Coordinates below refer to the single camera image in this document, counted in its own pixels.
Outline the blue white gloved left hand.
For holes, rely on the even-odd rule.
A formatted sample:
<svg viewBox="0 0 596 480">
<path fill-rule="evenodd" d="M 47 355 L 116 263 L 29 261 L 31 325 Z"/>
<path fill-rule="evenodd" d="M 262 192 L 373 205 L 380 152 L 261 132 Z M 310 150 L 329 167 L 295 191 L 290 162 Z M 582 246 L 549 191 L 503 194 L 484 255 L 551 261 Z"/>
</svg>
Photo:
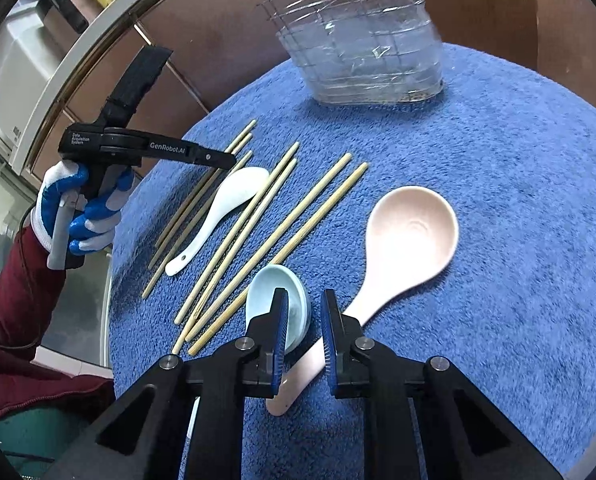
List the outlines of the blue white gloved left hand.
<svg viewBox="0 0 596 480">
<path fill-rule="evenodd" d="M 63 238 L 69 240 L 69 252 L 74 256 L 100 252 L 111 245 L 121 221 L 121 209 L 133 188 L 134 171 L 118 165 L 110 170 L 116 172 L 114 183 L 94 198 L 82 193 L 89 177 L 86 166 L 63 159 L 45 172 L 30 226 L 46 252 L 51 252 L 55 240 Z M 69 226 L 58 229 L 56 218 L 64 205 L 73 205 L 75 212 Z"/>
</svg>

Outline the dark red sleeved left forearm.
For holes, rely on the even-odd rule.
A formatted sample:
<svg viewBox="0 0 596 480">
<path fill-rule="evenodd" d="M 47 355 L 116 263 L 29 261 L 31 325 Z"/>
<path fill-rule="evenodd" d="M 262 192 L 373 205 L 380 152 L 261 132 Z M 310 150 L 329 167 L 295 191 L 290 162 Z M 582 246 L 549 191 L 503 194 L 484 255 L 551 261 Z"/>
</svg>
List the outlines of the dark red sleeved left forearm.
<svg viewBox="0 0 596 480">
<path fill-rule="evenodd" d="M 0 272 L 0 419 L 49 406 L 92 422 L 114 402 L 113 382 L 34 363 L 66 281 L 66 273 L 48 269 L 47 256 L 33 231 L 24 228 Z"/>
</svg>

